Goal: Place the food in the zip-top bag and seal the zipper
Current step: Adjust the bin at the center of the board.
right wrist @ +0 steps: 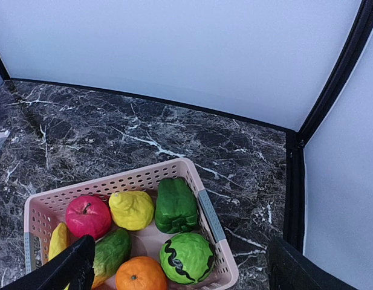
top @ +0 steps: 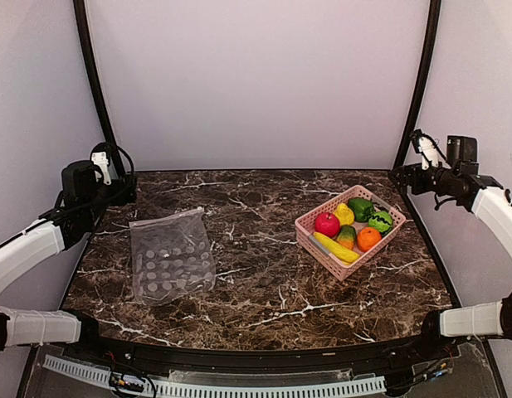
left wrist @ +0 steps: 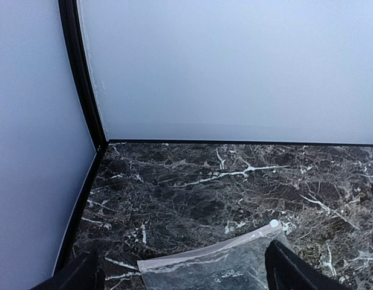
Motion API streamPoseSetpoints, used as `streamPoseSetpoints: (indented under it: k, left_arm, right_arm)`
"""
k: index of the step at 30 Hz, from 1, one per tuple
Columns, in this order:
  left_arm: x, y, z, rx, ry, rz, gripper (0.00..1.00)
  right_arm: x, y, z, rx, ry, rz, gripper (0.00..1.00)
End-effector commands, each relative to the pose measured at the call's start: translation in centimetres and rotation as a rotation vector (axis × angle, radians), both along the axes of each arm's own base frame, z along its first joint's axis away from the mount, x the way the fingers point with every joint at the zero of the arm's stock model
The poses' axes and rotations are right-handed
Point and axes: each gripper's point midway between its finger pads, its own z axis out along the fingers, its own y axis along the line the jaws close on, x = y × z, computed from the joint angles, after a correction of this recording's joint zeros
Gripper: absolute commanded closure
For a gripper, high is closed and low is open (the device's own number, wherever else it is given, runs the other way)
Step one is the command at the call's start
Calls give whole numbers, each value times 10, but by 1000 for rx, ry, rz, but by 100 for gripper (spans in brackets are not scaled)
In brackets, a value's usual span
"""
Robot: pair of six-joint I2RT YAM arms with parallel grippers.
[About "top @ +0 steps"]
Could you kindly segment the green toy watermelon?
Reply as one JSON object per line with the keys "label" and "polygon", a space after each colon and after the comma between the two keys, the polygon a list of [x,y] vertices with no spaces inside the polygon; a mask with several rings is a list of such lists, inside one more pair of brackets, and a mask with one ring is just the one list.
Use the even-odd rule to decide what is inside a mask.
{"label": "green toy watermelon", "polygon": [[368,218],[368,226],[384,237],[393,229],[393,218],[387,211],[376,211]]}

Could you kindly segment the red toy apple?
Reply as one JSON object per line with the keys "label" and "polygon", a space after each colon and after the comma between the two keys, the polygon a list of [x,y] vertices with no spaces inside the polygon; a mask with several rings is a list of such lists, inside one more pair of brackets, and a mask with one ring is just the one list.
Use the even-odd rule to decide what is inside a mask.
{"label": "red toy apple", "polygon": [[315,219],[315,232],[334,238],[340,231],[339,218],[329,212],[322,212]]}

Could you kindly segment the green toy pepper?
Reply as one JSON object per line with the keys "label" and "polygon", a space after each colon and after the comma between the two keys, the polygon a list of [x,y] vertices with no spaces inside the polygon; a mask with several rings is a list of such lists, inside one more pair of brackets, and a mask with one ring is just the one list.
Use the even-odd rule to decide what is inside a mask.
{"label": "green toy pepper", "polygon": [[368,222],[369,218],[376,212],[374,204],[362,197],[350,198],[347,206],[353,212],[355,221],[359,223]]}

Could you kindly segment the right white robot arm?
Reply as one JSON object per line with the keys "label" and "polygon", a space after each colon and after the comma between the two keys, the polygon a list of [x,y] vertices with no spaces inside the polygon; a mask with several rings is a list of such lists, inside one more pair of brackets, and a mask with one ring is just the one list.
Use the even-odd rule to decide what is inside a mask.
{"label": "right white robot arm", "polygon": [[[415,163],[394,168],[389,178],[401,192],[433,192],[455,201],[489,228],[512,259],[512,198],[493,177],[453,172],[441,165],[424,169]],[[446,338],[469,336],[512,340],[512,292],[498,302],[429,313],[413,351],[430,360],[444,348]]]}

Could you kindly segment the yellow toy pepper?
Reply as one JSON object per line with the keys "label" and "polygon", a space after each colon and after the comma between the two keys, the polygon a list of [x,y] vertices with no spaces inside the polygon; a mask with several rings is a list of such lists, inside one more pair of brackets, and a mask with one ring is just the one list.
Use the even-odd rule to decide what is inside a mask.
{"label": "yellow toy pepper", "polygon": [[354,212],[345,203],[338,204],[333,214],[339,220],[340,226],[351,226],[355,221]]}

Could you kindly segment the clear zip top bag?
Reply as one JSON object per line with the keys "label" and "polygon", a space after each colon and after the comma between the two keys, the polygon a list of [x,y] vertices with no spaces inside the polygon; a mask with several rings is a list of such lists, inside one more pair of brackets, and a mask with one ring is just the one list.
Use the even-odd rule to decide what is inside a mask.
{"label": "clear zip top bag", "polygon": [[216,265],[204,209],[129,223],[134,299],[146,306],[171,303],[212,290]]}

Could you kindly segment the pink plastic basket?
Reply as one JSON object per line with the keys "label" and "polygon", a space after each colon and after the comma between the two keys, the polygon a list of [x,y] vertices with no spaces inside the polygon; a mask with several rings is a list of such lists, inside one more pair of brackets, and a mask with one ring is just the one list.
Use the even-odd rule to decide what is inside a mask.
{"label": "pink plastic basket", "polygon": [[387,245],[405,221],[395,206],[356,185],[296,219],[296,239],[344,281]]}

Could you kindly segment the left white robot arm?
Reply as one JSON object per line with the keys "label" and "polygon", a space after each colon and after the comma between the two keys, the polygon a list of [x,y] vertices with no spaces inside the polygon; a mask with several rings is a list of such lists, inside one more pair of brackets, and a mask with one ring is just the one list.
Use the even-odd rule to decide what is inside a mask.
{"label": "left white robot arm", "polygon": [[[134,170],[116,172],[115,157],[127,152],[100,143],[89,159],[61,172],[62,189],[55,205],[27,228],[0,244],[0,295],[43,261],[93,239],[106,210],[136,198]],[[90,362],[107,354],[98,322],[79,310],[20,310],[0,306],[0,352],[8,347],[46,343],[74,344]]]}

